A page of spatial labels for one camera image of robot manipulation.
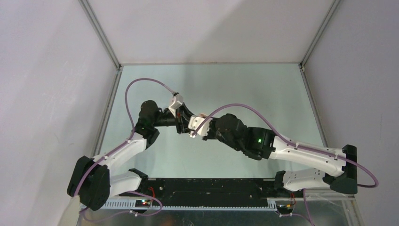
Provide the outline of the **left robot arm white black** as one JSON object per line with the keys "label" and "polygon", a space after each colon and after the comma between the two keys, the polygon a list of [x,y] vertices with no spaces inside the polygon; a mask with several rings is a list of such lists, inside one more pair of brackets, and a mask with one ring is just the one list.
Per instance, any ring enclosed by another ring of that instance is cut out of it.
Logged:
{"label": "left robot arm white black", "polygon": [[190,133],[199,121],[200,118],[176,98],[165,110],[152,100],[143,102],[138,122],[126,141],[109,153],[92,158],[82,156],[77,160],[67,194],[78,196],[80,203],[91,210],[100,209],[109,198],[128,191],[137,196],[147,194],[149,184],[143,180],[145,174],[134,169],[119,173],[118,169],[155,143],[160,134],[158,127],[175,126],[178,134]]}

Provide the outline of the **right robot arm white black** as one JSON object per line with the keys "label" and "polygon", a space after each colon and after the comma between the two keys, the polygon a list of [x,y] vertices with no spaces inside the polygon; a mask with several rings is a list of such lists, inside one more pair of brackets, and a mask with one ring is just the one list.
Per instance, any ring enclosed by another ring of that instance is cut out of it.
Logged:
{"label": "right robot arm white black", "polygon": [[293,143],[270,129],[248,127],[233,114],[204,119],[193,130],[203,140],[218,140],[250,159],[284,160],[307,165],[308,169],[276,173],[273,189],[280,197],[307,188],[329,188],[342,194],[358,192],[357,148],[353,145],[324,148]]}

